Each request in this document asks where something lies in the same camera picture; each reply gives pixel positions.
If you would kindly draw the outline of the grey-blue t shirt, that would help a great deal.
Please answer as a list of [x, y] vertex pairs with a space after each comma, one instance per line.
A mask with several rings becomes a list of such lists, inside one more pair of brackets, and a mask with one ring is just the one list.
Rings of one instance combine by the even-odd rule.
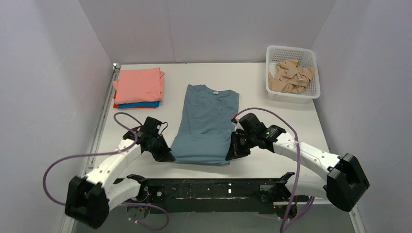
[[206, 85], [188, 85], [182, 119], [172, 143], [175, 162], [198, 165], [228, 165], [231, 119], [239, 111], [239, 94], [216, 91]]

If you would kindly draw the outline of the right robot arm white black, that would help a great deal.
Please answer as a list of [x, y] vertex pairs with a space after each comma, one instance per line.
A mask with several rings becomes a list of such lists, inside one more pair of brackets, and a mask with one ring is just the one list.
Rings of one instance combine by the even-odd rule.
[[291, 195], [303, 195], [329, 200], [340, 210], [349, 212], [370, 187], [356, 156], [332, 154], [307, 143], [298, 142], [285, 129], [266, 127], [253, 113], [232, 118], [237, 128], [231, 134], [227, 160], [246, 157], [258, 147], [285, 156], [316, 173], [301, 178], [297, 172], [286, 172], [274, 186], [263, 190], [263, 202], [289, 200]]

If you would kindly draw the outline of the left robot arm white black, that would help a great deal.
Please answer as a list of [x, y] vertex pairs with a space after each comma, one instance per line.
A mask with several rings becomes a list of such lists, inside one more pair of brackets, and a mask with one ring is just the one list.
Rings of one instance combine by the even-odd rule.
[[175, 160], [162, 135], [162, 125], [163, 122], [147, 117], [143, 125], [129, 129], [96, 168], [83, 177], [73, 177], [68, 186], [65, 214], [97, 229], [111, 210], [144, 192], [147, 179], [142, 176], [130, 174], [120, 183], [115, 181], [137, 159], [134, 150], [147, 151], [158, 162]]

